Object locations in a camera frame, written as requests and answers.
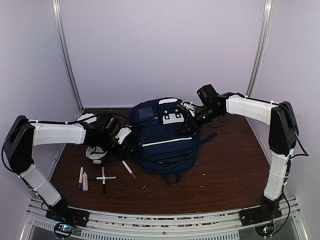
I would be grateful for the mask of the navy blue student backpack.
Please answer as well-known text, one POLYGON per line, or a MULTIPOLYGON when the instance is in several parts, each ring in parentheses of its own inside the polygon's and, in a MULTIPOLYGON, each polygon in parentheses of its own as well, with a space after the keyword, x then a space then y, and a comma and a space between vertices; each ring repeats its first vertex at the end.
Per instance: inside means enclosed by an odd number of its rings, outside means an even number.
POLYGON ((201 139, 200 132, 179 133, 187 115, 176 106, 182 101, 175 97, 148 100, 134 106, 128 118, 132 155, 148 174, 160 175, 170 185, 191 169, 200 146, 217 136, 213 132, 201 139))

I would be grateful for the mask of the blue white marker horizontal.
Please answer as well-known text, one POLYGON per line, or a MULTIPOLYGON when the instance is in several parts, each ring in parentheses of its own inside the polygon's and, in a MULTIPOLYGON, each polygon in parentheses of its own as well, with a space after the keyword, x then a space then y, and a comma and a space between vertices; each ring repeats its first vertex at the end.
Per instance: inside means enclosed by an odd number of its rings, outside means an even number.
POLYGON ((89 177, 88 180, 116 180, 116 176, 99 176, 99 177, 89 177))

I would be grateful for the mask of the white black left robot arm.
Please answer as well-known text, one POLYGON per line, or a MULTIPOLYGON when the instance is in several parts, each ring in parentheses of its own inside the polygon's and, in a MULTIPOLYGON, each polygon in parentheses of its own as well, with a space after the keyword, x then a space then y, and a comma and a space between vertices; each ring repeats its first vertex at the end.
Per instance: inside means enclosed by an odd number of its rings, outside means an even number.
POLYGON ((87 115, 76 121, 31 120, 19 115, 3 141, 3 165, 16 174, 46 205, 46 217, 70 226, 85 227, 89 212, 69 207, 67 199, 50 183, 33 160, 33 149, 42 145, 87 145, 99 147, 122 161, 129 147, 124 143, 130 126, 113 134, 119 120, 111 114, 87 115))

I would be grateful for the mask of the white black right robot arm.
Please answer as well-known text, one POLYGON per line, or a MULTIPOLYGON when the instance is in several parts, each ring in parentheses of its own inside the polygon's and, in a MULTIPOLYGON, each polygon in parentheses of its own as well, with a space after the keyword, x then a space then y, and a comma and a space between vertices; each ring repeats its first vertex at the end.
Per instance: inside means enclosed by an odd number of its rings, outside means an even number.
POLYGON ((241 93, 219 94, 212 85, 204 85, 197 91, 202 106, 194 110, 192 103, 178 100, 175 106, 187 114, 178 128, 180 133, 197 133, 202 125, 224 115, 239 115, 260 121, 269 126, 268 145, 271 152, 269 175, 258 207, 239 212, 243 226, 272 221, 282 214, 280 201, 285 197, 284 187, 290 175, 299 129, 290 102, 277 103, 253 99, 241 93))

